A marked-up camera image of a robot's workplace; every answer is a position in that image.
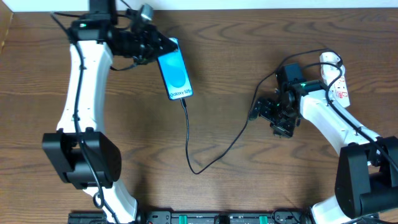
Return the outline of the blue Galaxy smartphone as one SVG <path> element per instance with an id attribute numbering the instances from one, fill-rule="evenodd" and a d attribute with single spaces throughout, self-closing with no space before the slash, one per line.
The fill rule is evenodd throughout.
<path id="1" fill-rule="evenodd" d="M 177 50 L 157 59 L 169 100 L 178 100 L 193 95 L 193 88 L 187 73 L 178 39 L 170 38 L 177 44 Z"/>

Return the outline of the white power strip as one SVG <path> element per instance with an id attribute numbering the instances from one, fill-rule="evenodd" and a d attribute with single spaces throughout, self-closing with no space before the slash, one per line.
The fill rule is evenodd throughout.
<path id="1" fill-rule="evenodd" d="M 332 63 L 337 67 L 341 67 L 342 61 L 339 56 L 333 52 L 324 52 L 320 55 L 320 62 L 324 63 Z M 344 108 L 347 108 L 350 105 L 348 89 L 345 83 L 337 84 L 334 82 L 330 88 L 331 94 L 336 99 L 336 101 Z"/>

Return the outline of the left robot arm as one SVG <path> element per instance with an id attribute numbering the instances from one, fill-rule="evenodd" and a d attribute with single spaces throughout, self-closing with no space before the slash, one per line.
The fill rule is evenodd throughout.
<path id="1" fill-rule="evenodd" d="M 106 82 L 116 56 L 146 65 L 177 50 L 177 44 L 152 23 L 148 4 L 127 9 L 129 25 L 118 26 L 114 1 L 90 1 L 86 14 L 64 28 L 70 43 L 71 73 L 67 99 L 53 133 L 42 148 L 59 178 L 89 194 L 106 223 L 144 223 L 137 200 L 121 180 L 121 152 L 105 135 Z"/>

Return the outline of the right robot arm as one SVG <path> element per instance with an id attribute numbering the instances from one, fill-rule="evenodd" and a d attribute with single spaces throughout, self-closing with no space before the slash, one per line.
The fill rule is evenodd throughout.
<path id="1" fill-rule="evenodd" d="M 337 72 L 330 84 L 307 81 L 298 64 L 277 69 L 277 99 L 253 101 L 248 118 L 268 120 L 274 134 L 285 138 L 306 119 L 338 154 L 335 194 L 311 207 L 313 223 L 373 221 L 374 214 L 397 208 L 397 138 L 383 138 L 363 126 L 333 96 L 332 84 L 343 76 L 342 63 L 319 66 Z"/>

